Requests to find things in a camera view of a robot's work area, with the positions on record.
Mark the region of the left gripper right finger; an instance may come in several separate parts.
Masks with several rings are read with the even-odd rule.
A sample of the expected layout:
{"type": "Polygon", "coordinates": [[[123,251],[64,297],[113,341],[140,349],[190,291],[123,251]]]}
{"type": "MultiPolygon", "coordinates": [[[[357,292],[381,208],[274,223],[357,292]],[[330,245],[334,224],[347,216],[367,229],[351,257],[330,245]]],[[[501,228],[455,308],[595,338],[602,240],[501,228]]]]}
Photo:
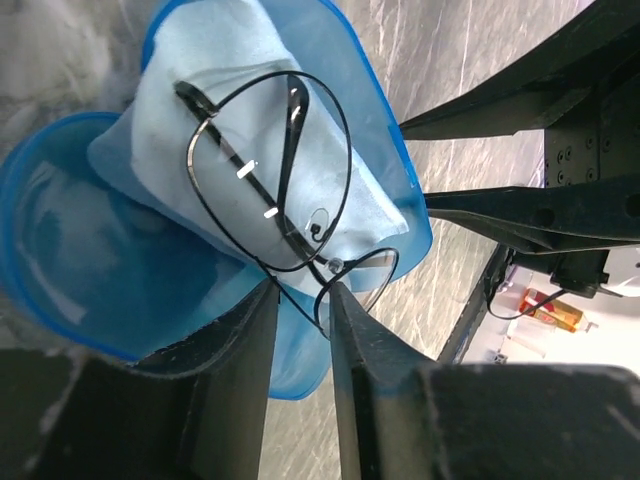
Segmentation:
{"type": "Polygon", "coordinates": [[[345,479],[635,479],[639,380],[607,365],[435,362],[330,291],[345,479]]]}

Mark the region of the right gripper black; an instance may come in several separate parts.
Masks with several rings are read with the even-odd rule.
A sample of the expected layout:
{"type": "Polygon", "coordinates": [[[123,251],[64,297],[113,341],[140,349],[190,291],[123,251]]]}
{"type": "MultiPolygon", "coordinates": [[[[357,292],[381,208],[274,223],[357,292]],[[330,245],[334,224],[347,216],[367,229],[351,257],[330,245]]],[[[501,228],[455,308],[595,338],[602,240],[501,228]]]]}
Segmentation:
{"type": "Polygon", "coordinates": [[[526,254],[637,246],[639,3],[593,2],[508,67],[400,128],[417,141],[545,128],[547,188],[427,193],[433,218],[526,254]]]}

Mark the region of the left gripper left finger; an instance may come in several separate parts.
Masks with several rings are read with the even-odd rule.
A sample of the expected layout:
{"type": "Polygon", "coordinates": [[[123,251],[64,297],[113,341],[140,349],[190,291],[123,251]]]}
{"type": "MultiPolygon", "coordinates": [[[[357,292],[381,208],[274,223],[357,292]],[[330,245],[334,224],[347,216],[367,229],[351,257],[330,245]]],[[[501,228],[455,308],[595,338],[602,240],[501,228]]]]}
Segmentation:
{"type": "Polygon", "coordinates": [[[278,294],[235,308],[131,369],[1,354],[5,479],[254,479],[259,473],[278,294]]]}

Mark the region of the blue translucent glasses case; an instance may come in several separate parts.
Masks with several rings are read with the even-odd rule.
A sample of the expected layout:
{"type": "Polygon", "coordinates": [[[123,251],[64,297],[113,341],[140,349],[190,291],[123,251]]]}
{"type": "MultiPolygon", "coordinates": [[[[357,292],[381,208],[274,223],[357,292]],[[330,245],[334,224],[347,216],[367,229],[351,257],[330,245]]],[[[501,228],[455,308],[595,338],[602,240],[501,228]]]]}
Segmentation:
{"type": "MultiPolygon", "coordinates": [[[[89,163],[90,144],[132,105],[156,30],[188,2],[154,3],[123,112],[59,119],[19,142],[1,169],[2,289],[32,323],[129,365],[214,323],[270,280],[255,263],[117,190],[89,163]]],[[[336,96],[353,145],[407,220],[407,233],[380,246],[400,254],[390,283],[402,278],[428,253],[431,227],[399,125],[353,27],[331,1],[258,2],[301,70],[336,96]]],[[[285,283],[276,290],[269,394],[299,400],[329,369],[329,316],[322,335],[293,305],[312,307],[309,294],[285,283]]]]}

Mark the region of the black thin sunglasses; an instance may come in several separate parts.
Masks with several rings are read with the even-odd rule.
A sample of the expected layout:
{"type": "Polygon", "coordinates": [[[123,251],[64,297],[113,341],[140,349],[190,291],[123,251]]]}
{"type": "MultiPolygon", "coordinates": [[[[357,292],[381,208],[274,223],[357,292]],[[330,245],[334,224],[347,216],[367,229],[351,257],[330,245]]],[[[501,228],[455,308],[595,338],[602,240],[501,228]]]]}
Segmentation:
{"type": "Polygon", "coordinates": [[[175,95],[197,119],[185,168],[200,204],[231,245],[278,288],[307,274],[312,307],[293,305],[328,333],[331,288],[343,283],[370,311],[400,254],[391,246],[329,253],[353,185],[346,116],[318,78],[284,70],[260,75],[215,102],[186,81],[175,95]]]}

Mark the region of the light blue cleaning cloth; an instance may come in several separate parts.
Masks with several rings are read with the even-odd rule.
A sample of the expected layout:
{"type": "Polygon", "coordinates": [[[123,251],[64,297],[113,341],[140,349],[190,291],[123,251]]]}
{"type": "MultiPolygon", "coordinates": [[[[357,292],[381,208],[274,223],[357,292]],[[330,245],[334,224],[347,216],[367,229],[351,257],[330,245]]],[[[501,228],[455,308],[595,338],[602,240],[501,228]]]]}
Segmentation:
{"type": "Polygon", "coordinates": [[[306,294],[409,225],[258,1],[160,24],[132,105],[88,149],[98,176],[306,294]]]}

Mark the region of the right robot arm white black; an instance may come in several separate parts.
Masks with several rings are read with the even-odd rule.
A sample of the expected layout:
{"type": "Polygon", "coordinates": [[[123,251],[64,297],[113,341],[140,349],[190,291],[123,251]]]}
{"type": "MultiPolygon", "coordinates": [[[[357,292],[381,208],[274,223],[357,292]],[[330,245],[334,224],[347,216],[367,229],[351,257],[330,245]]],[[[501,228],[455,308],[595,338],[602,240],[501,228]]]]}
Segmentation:
{"type": "Polygon", "coordinates": [[[539,188],[429,193],[428,211],[562,290],[633,296],[639,279],[639,5],[596,1],[468,93],[405,121],[408,140],[544,134],[539,188]]]}

